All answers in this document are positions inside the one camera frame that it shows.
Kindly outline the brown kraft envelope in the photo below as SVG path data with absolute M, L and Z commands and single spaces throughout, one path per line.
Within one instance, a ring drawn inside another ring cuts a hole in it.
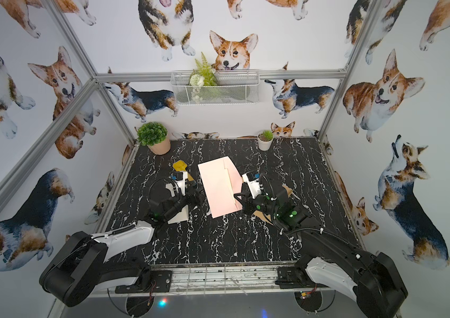
M 291 189 L 282 185 L 281 187 L 274 186 L 273 190 L 277 193 L 260 192 L 252 203 L 253 215 L 271 225 L 283 222 L 283 219 L 291 218 L 294 215 L 294 205 L 290 199 Z

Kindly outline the pink envelope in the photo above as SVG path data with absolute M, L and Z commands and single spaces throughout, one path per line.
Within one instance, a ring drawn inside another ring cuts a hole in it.
M 234 194 L 241 192 L 243 179 L 228 156 L 201 163 L 198 169 L 213 218 L 242 209 Z

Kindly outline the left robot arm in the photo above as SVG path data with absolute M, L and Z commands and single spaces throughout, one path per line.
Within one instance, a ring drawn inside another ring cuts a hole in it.
M 135 246 L 146 245 L 184 207 L 200 207 L 206 196 L 195 181 L 168 179 L 174 196 L 152 201 L 144 220 L 105 233 L 83 231 L 70 236 L 39 278 L 42 289 L 68 307 L 82 303 L 92 292 L 125 287 L 152 291 L 156 280 L 151 267 L 140 259 L 116 264 L 111 258 Z

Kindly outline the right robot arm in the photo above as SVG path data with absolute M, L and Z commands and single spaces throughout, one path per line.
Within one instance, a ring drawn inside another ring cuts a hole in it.
M 326 286 L 355 301 L 366 317 L 395 317 L 409 295 L 393 260 L 372 254 L 324 228 L 282 185 L 264 174 L 242 176 L 234 197 L 260 212 L 280 235 L 301 240 L 301 257 L 275 283 L 282 289 Z

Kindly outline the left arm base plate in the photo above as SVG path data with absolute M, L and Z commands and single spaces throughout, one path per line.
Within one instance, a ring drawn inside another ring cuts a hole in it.
M 148 294 L 150 292 L 166 293 L 169 292 L 173 272 L 170 270 L 156 270 L 149 274 L 142 274 L 136 281 L 130 285 L 118 286 L 115 289 L 116 294 Z

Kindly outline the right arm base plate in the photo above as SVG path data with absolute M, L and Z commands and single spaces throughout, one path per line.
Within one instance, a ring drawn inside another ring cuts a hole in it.
M 282 290 L 312 290 L 313 288 L 326 288 L 324 284 L 313 282 L 300 268 L 294 266 L 278 267 L 275 285 Z

